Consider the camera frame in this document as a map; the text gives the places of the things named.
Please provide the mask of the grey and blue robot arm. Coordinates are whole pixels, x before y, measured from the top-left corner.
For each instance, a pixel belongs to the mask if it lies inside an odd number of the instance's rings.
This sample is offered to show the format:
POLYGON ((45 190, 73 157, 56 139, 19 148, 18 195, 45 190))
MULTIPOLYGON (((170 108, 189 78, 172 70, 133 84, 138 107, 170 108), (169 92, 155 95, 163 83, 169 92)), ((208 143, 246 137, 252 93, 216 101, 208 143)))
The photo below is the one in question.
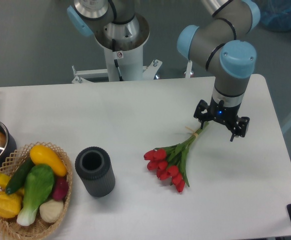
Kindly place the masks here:
MULTIPOLYGON (((194 117, 201 123, 215 121, 231 136, 244 137, 250 119, 238 116, 246 88, 255 69, 257 53, 241 37, 260 21, 259 7, 250 0, 205 0, 212 22, 201 28, 185 27, 177 39, 178 52, 215 77, 210 103, 201 100, 194 117)), ((94 36, 103 48, 111 82, 145 78, 143 46, 149 24, 135 11, 131 0, 74 0, 67 8, 74 27, 94 36)))

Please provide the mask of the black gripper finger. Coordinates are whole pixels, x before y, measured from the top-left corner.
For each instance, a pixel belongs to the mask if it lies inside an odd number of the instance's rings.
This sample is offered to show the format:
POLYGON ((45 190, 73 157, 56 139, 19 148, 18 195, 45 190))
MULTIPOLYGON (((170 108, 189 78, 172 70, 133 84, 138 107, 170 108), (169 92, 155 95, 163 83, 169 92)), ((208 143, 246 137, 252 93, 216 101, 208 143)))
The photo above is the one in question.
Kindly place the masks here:
POLYGON ((232 135, 230 137, 230 142, 233 142, 234 138, 238 138, 238 137, 242 137, 244 138, 246 136, 246 132, 247 132, 247 126, 243 125, 243 126, 236 126, 234 127, 234 129, 231 131, 232 135))
POLYGON ((205 111, 205 112, 201 112, 200 111, 198 113, 198 115, 197 115, 197 119, 200 122, 200 128, 203 129, 204 128, 204 125, 205 125, 205 122, 210 121, 210 119, 209 119, 209 113, 207 111, 205 111))

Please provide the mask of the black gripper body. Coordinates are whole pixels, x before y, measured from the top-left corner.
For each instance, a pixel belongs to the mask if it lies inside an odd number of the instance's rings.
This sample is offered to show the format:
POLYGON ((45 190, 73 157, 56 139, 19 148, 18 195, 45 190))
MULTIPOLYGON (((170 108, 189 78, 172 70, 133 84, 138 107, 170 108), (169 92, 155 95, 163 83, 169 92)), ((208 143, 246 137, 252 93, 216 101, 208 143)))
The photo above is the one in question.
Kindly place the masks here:
POLYGON ((198 103, 193 116, 195 119, 198 119, 199 112, 207 111, 209 113, 209 121, 215 121, 226 126, 231 132, 234 130, 234 127, 237 126, 246 126, 247 131, 250 118, 247 116, 238 116, 240 106, 241 104, 226 106, 224 100, 221 100, 221 103, 217 103, 213 98, 210 101, 210 105, 208 105, 208 103, 202 99, 198 103))

